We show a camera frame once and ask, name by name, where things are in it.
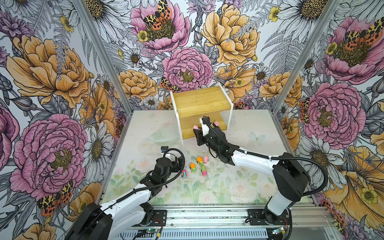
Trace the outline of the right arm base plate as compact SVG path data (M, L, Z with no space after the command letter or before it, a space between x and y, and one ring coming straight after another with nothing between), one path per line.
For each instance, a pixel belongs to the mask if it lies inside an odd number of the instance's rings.
M284 210L279 216L268 209L248 209L247 213L248 217L245 219L245 223L249 223L251 226L288 226L292 221L287 210Z

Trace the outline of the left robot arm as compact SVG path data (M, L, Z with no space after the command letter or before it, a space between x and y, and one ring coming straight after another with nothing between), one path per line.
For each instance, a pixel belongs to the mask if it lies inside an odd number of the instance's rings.
M148 225L153 217L149 200L176 180L185 168L185 156L169 159L167 153L156 160L154 170L125 195L99 205L88 204L70 228L66 240L111 240L129 227Z

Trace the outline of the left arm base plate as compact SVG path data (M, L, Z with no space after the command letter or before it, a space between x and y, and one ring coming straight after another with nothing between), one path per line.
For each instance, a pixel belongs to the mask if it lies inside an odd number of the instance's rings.
M152 216L145 215L144 220L134 227L165 227L167 223L167 210L153 210Z

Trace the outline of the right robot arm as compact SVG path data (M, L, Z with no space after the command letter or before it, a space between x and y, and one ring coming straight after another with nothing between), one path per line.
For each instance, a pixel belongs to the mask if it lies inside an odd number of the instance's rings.
M216 158L232 166L247 167L274 177L277 191L270 197L256 218L268 224L276 223L284 212L305 196L310 176L293 155L267 156L249 152L230 144L217 126L193 126L198 146L206 145Z

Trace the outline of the pink green toy truck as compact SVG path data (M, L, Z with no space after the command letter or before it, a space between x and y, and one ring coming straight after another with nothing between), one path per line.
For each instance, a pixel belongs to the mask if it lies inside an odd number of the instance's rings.
M208 172L207 172L206 166L201 166L201 172L202 172L202 176L203 177L207 177L208 176Z

